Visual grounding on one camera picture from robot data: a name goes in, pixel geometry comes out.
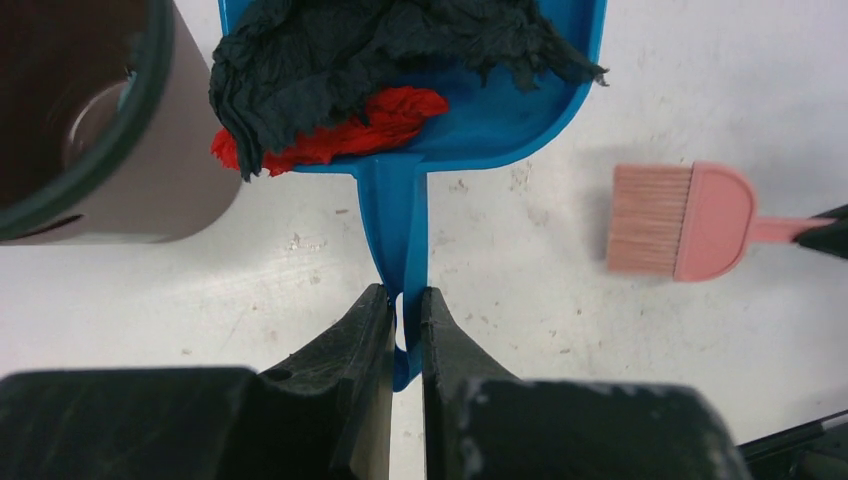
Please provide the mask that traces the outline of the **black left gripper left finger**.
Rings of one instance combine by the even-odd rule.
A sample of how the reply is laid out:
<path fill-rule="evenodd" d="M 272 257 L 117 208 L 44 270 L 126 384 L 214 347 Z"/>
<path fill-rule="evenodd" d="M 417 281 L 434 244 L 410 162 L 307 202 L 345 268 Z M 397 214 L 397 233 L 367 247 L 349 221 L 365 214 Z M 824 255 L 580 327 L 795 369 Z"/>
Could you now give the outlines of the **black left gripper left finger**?
<path fill-rule="evenodd" d="M 369 286 L 277 365 L 54 370 L 1 382 L 5 479 L 385 479 L 394 311 Z"/>

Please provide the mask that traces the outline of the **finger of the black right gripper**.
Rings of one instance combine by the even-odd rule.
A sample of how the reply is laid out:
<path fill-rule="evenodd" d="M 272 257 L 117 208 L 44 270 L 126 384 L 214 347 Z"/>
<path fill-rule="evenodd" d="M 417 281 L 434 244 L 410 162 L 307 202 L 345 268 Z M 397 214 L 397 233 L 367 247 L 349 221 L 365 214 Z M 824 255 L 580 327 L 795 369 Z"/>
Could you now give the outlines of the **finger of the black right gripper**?
<path fill-rule="evenodd" d="M 793 242 L 802 248 L 847 259 L 847 205 L 811 217 L 811 220 L 828 220 L 822 226 L 798 234 Z"/>

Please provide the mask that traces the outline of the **red paper scrap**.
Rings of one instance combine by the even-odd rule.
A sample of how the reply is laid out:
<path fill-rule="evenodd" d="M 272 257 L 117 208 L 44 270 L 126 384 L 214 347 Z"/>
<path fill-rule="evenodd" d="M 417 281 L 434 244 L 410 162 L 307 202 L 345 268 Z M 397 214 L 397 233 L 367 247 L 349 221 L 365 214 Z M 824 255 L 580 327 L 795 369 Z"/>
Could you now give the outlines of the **red paper scrap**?
<path fill-rule="evenodd" d="M 211 84 L 208 96 L 221 123 L 210 151 L 246 182 L 263 171 L 279 176 L 405 146 L 450 110 L 438 92 L 413 86 L 355 94 L 340 109 L 332 91 L 317 83 Z"/>

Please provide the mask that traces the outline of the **black scrap edge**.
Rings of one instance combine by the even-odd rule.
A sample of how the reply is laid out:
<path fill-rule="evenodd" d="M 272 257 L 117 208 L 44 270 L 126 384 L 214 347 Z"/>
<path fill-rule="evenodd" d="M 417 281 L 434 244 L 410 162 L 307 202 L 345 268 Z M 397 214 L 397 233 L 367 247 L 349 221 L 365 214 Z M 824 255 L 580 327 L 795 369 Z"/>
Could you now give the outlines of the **black scrap edge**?
<path fill-rule="evenodd" d="M 370 99 L 439 60 L 481 80 L 504 67 L 523 92 L 545 72 L 575 85 L 606 73 L 535 1 L 254 1 L 214 50 L 209 102 L 250 180 L 298 137 L 368 123 Z"/>

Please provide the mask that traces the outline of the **pink hand brush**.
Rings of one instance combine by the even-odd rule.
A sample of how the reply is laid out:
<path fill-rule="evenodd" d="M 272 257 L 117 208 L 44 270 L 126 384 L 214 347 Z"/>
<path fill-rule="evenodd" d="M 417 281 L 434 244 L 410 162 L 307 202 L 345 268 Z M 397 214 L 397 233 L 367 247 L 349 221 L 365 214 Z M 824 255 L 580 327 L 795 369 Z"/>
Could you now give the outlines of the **pink hand brush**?
<path fill-rule="evenodd" d="M 677 282 L 712 280 L 735 268 L 753 243 L 791 244 L 837 222 L 759 215 L 754 187 L 725 165 L 619 164 L 606 267 Z"/>

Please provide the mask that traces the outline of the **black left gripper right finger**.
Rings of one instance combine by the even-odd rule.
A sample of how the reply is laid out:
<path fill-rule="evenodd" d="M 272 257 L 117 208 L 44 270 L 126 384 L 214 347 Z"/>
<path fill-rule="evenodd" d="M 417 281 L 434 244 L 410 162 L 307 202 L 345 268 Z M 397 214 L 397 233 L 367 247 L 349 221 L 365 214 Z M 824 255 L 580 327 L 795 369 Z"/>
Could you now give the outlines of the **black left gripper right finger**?
<path fill-rule="evenodd" d="M 524 380 L 421 300 L 431 479 L 747 479 L 724 421 L 672 384 Z"/>

